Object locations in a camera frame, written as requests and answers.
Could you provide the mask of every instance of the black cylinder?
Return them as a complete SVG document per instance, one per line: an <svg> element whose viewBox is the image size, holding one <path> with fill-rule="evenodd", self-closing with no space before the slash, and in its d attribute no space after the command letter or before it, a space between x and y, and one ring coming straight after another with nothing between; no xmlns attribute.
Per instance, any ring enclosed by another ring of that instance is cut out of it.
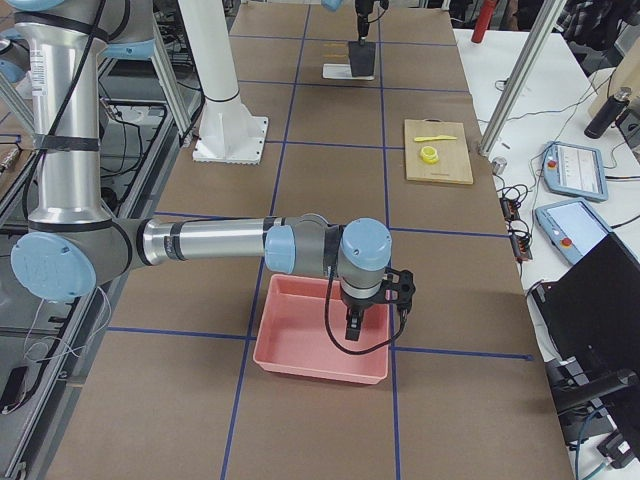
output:
<svg viewBox="0 0 640 480"><path fill-rule="evenodd" d="M635 372L629 369L618 370L572 390L557 392L554 395L556 410L558 415L562 415L594 398L637 384L638 376Z"/></svg>
<svg viewBox="0 0 640 480"><path fill-rule="evenodd" d="M602 134L615 122L618 115L629 105L631 89L622 87L615 95L607 98L602 108L593 117L584 134L589 138L600 138Z"/></svg>

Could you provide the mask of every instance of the yellow plastic knife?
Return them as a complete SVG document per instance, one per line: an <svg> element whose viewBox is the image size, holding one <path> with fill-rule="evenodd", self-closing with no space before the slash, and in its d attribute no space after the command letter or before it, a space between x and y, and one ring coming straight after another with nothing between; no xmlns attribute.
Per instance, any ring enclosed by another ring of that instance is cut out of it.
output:
<svg viewBox="0 0 640 480"><path fill-rule="evenodd" d="M414 142L434 142L436 140L457 140L458 137L451 135L436 135L435 137L415 137Z"/></svg>

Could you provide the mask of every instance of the yellow bottle cap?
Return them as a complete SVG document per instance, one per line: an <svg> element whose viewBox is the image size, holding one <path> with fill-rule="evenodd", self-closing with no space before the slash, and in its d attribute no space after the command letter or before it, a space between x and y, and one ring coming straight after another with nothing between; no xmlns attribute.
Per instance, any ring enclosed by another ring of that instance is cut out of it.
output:
<svg viewBox="0 0 640 480"><path fill-rule="evenodd" d="M438 163L440 160L438 158L438 151L429 145L420 149L420 158L424 163L428 163L429 165Z"/></svg>

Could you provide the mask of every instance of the white desk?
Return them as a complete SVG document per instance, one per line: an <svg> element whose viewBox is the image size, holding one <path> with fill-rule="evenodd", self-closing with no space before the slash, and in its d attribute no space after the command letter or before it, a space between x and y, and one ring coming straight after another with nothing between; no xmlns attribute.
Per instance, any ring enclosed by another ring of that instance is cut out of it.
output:
<svg viewBox="0 0 640 480"><path fill-rule="evenodd" d="M497 80L504 80L513 69L527 34L520 32L486 33L481 44L471 42L470 30L455 30L458 49L462 57L469 89L473 95L473 104L479 120L488 121L500 98L501 92L495 87ZM593 90L589 81L575 61L568 46L558 34L551 35L545 49L538 59L530 75L526 87L510 117L527 112L543 110L562 110L574 104L583 94ZM592 140L583 134L591 117L587 110L595 94L577 107L573 118L569 121L559 141L599 148L605 165L612 165L611 150L623 141L617 129L612 128L600 139ZM574 112L574 108L564 113L545 113L528 116L521 120L507 123L501 133L500 140L491 151L489 158L505 157L507 168L502 175L507 185L524 183L533 185L534 177L530 173L529 160L542 152L544 145L556 139L563 124ZM484 131L486 122L479 121ZM608 175L640 175L640 166L626 145L615 150L618 167L606 170ZM534 166L538 168L540 159ZM640 213L640 182L609 182L609 200L601 204L593 204L596 211L610 225L626 221ZM568 269L569 264L551 245L545 234L537 225L533 225L531 212L534 207L566 200L567 197L556 195L546 188L544 181L539 186L537 199L535 193L529 194L520 214L533 227L533 245L531 251L534 260L523 267L522 285L528 289L541 279L557 280ZM640 254L640 220L621 227L616 233L636 254ZM554 356L544 322L535 305L529 300L529 310L536 326L538 342L545 360ZM595 446L602 437L594 437L583 445L580 452L580 476L584 477L602 461L602 456ZM623 470L607 468L597 476L600 480L631 480L640 478L640 462L634 460Z"/></svg>

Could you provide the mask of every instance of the pink tray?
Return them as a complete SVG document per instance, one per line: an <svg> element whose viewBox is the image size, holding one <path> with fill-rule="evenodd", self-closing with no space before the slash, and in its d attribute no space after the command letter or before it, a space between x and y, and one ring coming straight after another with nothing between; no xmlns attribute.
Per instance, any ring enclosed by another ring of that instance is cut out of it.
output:
<svg viewBox="0 0 640 480"><path fill-rule="evenodd" d="M253 360L270 372L376 384L387 376L388 347L367 355L338 350L324 326L327 281L274 275L269 284ZM331 291L329 319L334 336L351 350L363 350L389 338L389 307L374 305L365 312L358 342L344 339L347 308L340 285Z"/></svg>

